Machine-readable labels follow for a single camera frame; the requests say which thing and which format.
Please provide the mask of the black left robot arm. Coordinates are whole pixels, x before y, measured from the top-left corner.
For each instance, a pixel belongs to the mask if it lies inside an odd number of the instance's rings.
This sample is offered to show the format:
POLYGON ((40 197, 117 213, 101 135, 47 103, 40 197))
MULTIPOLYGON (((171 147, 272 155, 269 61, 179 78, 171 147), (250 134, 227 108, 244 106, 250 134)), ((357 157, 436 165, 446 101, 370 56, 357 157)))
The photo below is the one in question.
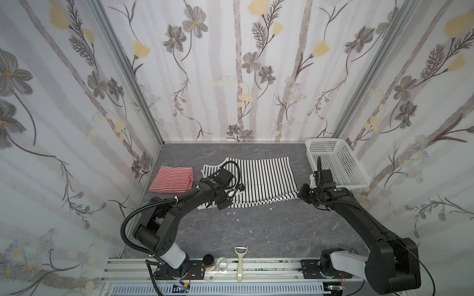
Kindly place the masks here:
POLYGON ((186 275, 189 256, 178 246, 177 231, 181 219, 199 205, 215 202, 226 208, 232 204, 227 191, 237 184, 236 181, 201 180, 197 188, 179 194, 173 198, 153 198, 140 208, 141 215, 133 230, 133 238, 144 247, 143 253, 163 261, 169 269, 169 275, 182 278, 186 275))

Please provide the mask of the red white striped tank top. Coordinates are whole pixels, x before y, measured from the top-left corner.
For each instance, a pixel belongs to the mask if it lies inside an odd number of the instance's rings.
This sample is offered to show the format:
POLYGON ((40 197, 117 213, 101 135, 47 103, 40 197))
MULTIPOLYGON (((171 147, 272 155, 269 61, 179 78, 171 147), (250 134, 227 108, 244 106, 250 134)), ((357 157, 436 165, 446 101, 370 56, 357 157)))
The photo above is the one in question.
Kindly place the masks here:
POLYGON ((194 181, 194 171, 191 167, 161 166, 149 191, 181 194, 189 191, 193 187, 194 181))

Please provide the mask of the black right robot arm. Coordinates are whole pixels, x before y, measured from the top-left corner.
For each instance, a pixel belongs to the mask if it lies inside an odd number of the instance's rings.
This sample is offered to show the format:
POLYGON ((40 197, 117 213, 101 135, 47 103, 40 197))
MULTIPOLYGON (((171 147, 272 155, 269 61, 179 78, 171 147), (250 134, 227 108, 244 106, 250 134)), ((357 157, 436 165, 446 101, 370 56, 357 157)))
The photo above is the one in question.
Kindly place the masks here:
POLYGON ((344 249, 322 251, 319 270, 325 276, 345 272, 366 280, 380 295, 418 289, 422 279, 418 248, 410 238, 400 238, 364 209, 351 191, 323 186, 320 191, 304 184, 298 197, 318 207, 323 205, 342 216, 369 248, 369 256, 350 254, 344 249))

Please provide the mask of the black white striped tank top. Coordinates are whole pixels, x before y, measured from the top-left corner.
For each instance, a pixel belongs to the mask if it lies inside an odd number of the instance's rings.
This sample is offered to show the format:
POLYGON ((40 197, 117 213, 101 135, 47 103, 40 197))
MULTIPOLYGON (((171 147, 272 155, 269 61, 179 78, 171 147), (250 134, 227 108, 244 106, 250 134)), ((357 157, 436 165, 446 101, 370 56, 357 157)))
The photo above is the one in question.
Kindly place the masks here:
MULTIPOLYGON (((233 175, 241 173, 246 190, 236 195, 231 208, 255 207, 297 198, 298 189, 288 157, 243 160, 227 157, 222 163, 233 175)), ((205 202, 200 210, 216 207, 205 202)))

